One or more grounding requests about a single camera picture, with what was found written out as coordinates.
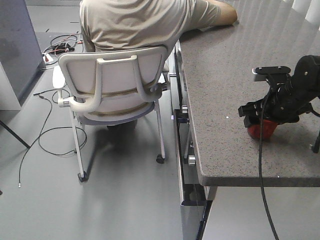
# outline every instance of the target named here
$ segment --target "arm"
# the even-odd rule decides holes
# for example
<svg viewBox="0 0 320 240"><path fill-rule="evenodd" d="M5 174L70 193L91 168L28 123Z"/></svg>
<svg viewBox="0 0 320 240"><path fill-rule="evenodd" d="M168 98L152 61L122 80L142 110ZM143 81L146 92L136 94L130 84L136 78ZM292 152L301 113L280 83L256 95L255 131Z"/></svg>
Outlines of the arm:
<svg viewBox="0 0 320 240"><path fill-rule="evenodd" d="M95 52L96 47L94 43L90 40L89 36L87 35L86 31L82 26L81 26L81 34L82 34L82 40L83 40L83 44L86 52L87 53Z"/></svg>
<svg viewBox="0 0 320 240"><path fill-rule="evenodd" d="M238 19L236 10L228 3L217 1L217 0L207 0L207 1L211 4L219 6L221 9L220 16L214 22L213 26L231 25Z"/></svg>

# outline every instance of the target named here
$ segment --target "chair caster wheel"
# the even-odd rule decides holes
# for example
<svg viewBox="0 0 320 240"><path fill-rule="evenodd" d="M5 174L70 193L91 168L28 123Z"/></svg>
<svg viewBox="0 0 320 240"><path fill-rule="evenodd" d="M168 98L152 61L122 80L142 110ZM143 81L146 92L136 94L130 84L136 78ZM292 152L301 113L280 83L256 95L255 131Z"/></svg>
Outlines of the chair caster wheel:
<svg viewBox="0 0 320 240"><path fill-rule="evenodd" d="M87 173L85 171L83 173L84 173L84 177L81 177L81 174L78 173L78 178L79 178L80 182L86 182L89 179L87 176Z"/></svg>
<svg viewBox="0 0 320 240"><path fill-rule="evenodd" d="M164 164L165 163L165 159L161 156L161 154L159 154L158 156L156 156L156 162L158 164Z"/></svg>

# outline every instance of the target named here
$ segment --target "person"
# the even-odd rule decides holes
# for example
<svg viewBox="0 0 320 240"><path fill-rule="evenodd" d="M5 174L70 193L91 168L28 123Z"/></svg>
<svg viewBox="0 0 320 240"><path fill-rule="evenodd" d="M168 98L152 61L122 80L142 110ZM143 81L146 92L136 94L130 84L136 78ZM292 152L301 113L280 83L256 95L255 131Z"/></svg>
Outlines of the person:
<svg viewBox="0 0 320 240"><path fill-rule="evenodd" d="M168 54L193 29L231 25L236 10L217 0L82 0L80 25L87 52L165 45Z"/></svg>

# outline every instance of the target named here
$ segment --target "chair leg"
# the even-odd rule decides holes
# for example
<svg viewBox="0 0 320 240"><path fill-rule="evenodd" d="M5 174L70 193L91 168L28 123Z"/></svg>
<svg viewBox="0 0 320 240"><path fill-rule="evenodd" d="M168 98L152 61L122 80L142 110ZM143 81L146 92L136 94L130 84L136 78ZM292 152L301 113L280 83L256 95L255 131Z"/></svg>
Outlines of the chair leg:
<svg viewBox="0 0 320 240"><path fill-rule="evenodd" d="M161 154L159 154L156 158L157 163L163 164L166 158L165 153L165 142L164 142L164 134L162 130L162 123L161 123L161 114L160 114L160 106L159 101L156 100L154 103L154 110L156 111L156 117L158 122L158 129L159 129L159 135L160 135L160 142L161 142Z"/></svg>
<svg viewBox="0 0 320 240"><path fill-rule="evenodd" d="M78 178L79 178L80 182L84 182L84 181L87 181L88 178L87 178L86 172L84 171L84 166L82 164L78 134L77 134L76 124L75 124L75 116L74 116L74 113L72 112L71 109L70 109L70 116L71 116L71 125L72 125L72 131L73 131L73 136L74 136L76 156L78 158L78 164L79 164L79 168L80 168L80 172L78 173Z"/></svg>

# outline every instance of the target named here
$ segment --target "red object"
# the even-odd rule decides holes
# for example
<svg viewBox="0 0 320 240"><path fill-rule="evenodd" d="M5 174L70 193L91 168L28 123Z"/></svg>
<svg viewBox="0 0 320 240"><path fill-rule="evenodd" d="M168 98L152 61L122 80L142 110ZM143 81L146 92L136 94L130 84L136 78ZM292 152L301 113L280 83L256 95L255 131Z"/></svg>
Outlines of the red object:
<svg viewBox="0 0 320 240"><path fill-rule="evenodd" d="M263 135L262 139L269 139L274 133L278 123L269 120L263 120ZM249 135L254 139L260 139L260 124L252 125L248 127Z"/></svg>

